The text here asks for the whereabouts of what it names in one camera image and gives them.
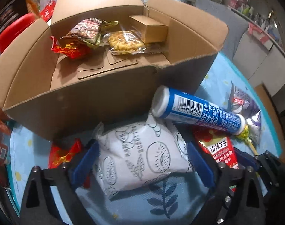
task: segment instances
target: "blue tablecloth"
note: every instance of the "blue tablecloth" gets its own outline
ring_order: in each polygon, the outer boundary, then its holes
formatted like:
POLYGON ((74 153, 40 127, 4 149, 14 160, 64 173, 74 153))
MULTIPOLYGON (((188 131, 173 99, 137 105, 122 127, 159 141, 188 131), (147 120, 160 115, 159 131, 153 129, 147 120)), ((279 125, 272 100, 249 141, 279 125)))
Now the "blue tablecloth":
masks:
MULTIPOLYGON (((253 88, 245 77, 222 53, 219 53, 208 74, 196 92, 196 96, 208 100, 220 107, 228 107, 231 91, 231 82, 247 92, 258 104, 262 115, 262 133, 260 146, 257 149, 261 154, 269 150, 276 156, 282 152, 272 122, 253 88)), ((92 131, 78 135, 82 142, 88 142, 92 131)), ((74 137, 65 139, 72 142, 74 137)), ((244 152, 252 154, 249 148, 235 137, 231 138, 233 145, 244 152)), ((22 196, 31 168, 39 165, 42 169, 48 168, 48 158, 51 143, 33 134, 26 128, 16 125, 11 135, 10 151, 12 173, 10 184, 14 191, 14 200, 21 205, 22 196)), ((91 177, 91 188, 78 188, 77 195, 84 207, 97 224, 122 224, 149 222, 153 224, 190 224, 202 207, 208 189, 203 186, 197 173, 174 174, 157 183, 166 191, 165 204, 161 204, 163 197, 152 187, 144 187, 131 191, 120 192, 114 200, 104 197, 98 183, 91 177)), ((56 187, 52 193, 64 222, 72 224, 59 197, 56 187)))

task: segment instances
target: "blue cylindrical tube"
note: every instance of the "blue cylindrical tube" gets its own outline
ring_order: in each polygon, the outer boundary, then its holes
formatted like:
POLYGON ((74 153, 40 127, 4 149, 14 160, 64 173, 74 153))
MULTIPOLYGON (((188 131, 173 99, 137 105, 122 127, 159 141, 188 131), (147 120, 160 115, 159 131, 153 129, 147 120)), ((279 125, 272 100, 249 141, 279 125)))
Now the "blue cylindrical tube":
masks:
POLYGON ((240 134, 245 126, 242 115, 234 115, 209 101, 166 86, 156 90, 151 111, 155 117, 205 126, 234 135, 240 134))

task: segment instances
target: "white plastic bag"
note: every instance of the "white plastic bag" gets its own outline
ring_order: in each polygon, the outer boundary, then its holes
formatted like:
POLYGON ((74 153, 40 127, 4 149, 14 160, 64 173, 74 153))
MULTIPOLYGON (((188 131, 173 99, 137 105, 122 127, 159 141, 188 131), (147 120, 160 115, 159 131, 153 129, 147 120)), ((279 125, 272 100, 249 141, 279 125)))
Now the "white plastic bag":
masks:
POLYGON ((111 198, 118 191, 131 190, 160 181, 173 172, 191 172, 186 144, 172 122, 152 114, 108 133, 100 123, 95 139, 100 145, 93 173, 111 198))

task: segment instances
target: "small cardboard box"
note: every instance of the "small cardboard box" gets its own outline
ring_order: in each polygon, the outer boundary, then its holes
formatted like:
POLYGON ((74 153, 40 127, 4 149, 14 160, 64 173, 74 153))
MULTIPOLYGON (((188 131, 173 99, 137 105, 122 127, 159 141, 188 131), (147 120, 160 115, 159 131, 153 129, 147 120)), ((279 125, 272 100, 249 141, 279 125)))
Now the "small cardboard box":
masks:
POLYGON ((144 43, 164 42, 168 27, 143 15, 129 16, 130 25, 144 43))
POLYGON ((50 27, 38 19, 0 55, 0 107, 47 140, 144 114, 160 85, 194 94, 227 33, 224 22, 174 0, 57 0, 50 27), (120 61, 101 49, 82 60, 51 51, 50 36, 84 19, 119 21, 120 31, 134 15, 168 27, 167 52, 120 61))

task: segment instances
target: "barcode number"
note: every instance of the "barcode number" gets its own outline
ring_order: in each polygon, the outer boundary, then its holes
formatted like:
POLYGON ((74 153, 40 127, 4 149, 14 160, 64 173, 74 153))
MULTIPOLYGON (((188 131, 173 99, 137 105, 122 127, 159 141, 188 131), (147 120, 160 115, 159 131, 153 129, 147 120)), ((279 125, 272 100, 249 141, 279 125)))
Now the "barcode number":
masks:
POLYGON ((0 159, 4 159, 6 155, 6 149, 2 148, 1 149, 1 154, 0 154, 0 159))
POLYGON ((203 104, 175 95, 173 110, 200 118, 203 113, 203 104))

